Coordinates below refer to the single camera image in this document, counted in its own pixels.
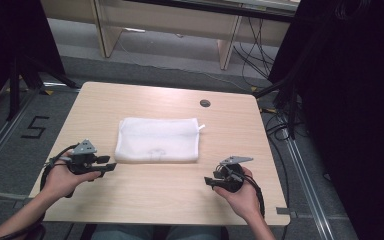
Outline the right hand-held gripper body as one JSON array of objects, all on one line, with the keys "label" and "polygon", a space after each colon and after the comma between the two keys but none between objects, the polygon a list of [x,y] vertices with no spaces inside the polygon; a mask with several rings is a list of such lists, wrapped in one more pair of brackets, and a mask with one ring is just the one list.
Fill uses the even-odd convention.
[{"label": "right hand-held gripper body", "polygon": [[222,181],[223,186],[221,188],[227,190],[228,192],[237,192],[242,187],[246,178],[246,174],[241,166],[241,163],[249,161],[252,161],[251,157],[230,156],[225,160],[222,160],[215,169],[221,171],[224,178],[216,179],[214,177],[213,179]]}]

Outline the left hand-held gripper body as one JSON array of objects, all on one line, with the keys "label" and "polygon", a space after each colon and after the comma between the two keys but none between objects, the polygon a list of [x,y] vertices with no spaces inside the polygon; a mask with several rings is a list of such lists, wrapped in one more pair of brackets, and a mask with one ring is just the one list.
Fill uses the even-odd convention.
[{"label": "left hand-held gripper body", "polygon": [[96,148],[88,139],[72,145],[69,148],[67,160],[69,171],[75,175],[82,175],[89,172],[101,172],[98,166],[94,166],[94,163],[97,162],[96,152]]}]

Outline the white towel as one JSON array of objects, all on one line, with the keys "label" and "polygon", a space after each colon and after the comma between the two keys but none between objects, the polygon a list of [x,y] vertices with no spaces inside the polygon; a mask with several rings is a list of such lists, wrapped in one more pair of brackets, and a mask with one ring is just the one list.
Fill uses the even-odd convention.
[{"label": "white towel", "polygon": [[195,162],[204,127],[196,118],[125,118],[119,124],[114,158],[135,164]]}]

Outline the person's right hand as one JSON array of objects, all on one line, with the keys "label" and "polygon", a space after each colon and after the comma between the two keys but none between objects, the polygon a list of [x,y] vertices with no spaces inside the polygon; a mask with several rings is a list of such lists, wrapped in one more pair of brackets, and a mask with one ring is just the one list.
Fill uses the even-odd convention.
[{"label": "person's right hand", "polygon": [[214,187],[213,190],[223,197],[233,211],[243,218],[248,225],[264,222],[256,190],[249,182],[245,181],[242,187],[235,193],[231,193],[221,187]]}]

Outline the person's left hand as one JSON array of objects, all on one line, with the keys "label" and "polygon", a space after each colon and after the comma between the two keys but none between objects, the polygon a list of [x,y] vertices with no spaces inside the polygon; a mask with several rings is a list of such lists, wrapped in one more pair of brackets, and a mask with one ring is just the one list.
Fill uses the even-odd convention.
[{"label": "person's left hand", "polygon": [[93,181],[101,175],[99,171],[75,175],[68,169],[67,163],[66,155],[55,162],[46,178],[45,186],[39,193],[41,198],[55,202],[68,196],[81,183]]}]

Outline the grey tape strip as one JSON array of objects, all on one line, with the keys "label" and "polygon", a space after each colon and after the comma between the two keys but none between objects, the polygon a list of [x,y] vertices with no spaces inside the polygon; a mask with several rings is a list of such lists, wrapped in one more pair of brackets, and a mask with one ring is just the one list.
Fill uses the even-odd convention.
[{"label": "grey tape strip", "polygon": [[297,218],[298,214],[294,209],[277,207],[276,212],[278,215],[288,215],[290,218]]},{"label": "grey tape strip", "polygon": [[27,205],[31,201],[31,198],[23,198],[23,199],[15,199],[13,208],[14,209],[21,209],[25,205]]}]

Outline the person's legs in jeans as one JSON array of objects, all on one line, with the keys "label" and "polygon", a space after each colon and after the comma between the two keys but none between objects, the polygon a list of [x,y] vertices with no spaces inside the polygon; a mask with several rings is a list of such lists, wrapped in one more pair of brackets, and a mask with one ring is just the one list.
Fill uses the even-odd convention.
[{"label": "person's legs in jeans", "polygon": [[221,240],[220,226],[98,225],[91,240]]}]

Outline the black metal stand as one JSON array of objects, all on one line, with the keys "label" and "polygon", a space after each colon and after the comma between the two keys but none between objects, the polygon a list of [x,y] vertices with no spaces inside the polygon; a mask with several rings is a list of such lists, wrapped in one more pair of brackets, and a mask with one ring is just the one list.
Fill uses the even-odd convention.
[{"label": "black metal stand", "polygon": [[253,93],[253,96],[258,99],[261,98],[268,93],[273,92],[274,90],[278,90],[278,94],[273,101],[273,104],[277,110],[281,112],[285,111],[285,108],[288,108],[288,115],[285,119],[286,121],[286,130],[289,133],[289,138],[294,140],[294,126],[295,126],[295,115],[297,109],[297,90],[296,84],[303,77],[306,67],[305,65],[312,58],[315,48],[318,44],[318,38],[320,37],[319,33],[314,33],[309,39],[308,43],[305,45],[301,54],[292,65],[291,69],[288,71],[286,76],[280,80],[272,84],[271,86]]},{"label": "black metal stand", "polygon": [[71,89],[79,89],[80,86],[70,80],[63,73],[57,72],[55,69],[47,66],[43,62],[28,56],[26,54],[18,54],[10,62],[9,90],[10,90],[10,106],[7,120],[12,120],[20,111],[20,80],[26,83],[29,89],[39,90],[44,86],[39,76],[40,72],[45,72],[52,76],[60,83],[65,84]]}]

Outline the black curtain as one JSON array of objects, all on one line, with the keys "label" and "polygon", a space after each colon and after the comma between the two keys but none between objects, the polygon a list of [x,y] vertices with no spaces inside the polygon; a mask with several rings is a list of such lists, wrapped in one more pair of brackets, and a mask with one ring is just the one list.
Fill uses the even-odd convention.
[{"label": "black curtain", "polygon": [[41,0],[0,0],[0,91],[13,61],[25,77],[65,74]]},{"label": "black curtain", "polygon": [[286,77],[323,20],[296,90],[359,240],[384,240],[384,0],[301,0],[270,79]]}]

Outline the light wooden desk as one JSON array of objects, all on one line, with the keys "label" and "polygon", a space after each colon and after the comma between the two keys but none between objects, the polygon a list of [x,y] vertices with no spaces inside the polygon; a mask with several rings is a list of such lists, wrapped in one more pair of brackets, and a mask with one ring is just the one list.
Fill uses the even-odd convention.
[{"label": "light wooden desk", "polygon": [[127,28],[212,38],[220,68],[233,44],[281,45],[300,0],[40,0],[47,17],[96,27],[108,58]]}]

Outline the metal floor rail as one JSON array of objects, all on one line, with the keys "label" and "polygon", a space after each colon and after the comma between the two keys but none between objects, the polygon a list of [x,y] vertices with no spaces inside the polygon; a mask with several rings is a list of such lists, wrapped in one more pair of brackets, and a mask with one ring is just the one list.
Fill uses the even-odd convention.
[{"label": "metal floor rail", "polygon": [[7,120],[4,123],[3,127],[0,129],[0,152],[2,151],[5,144],[8,142],[9,138],[11,137],[15,129],[20,124],[21,120],[23,119],[23,117],[27,112],[29,105],[36,98],[38,93],[39,93],[38,90],[34,90],[27,93],[20,103],[18,112],[14,114],[10,120]]},{"label": "metal floor rail", "polygon": [[303,192],[307,199],[315,225],[318,229],[320,239],[335,240],[331,224],[327,218],[327,215],[325,214],[325,211],[312,184],[296,140],[292,138],[292,134],[288,130],[283,130],[282,135],[285,137],[285,142],[288,151],[290,153],[299,181],[303,188]]}]

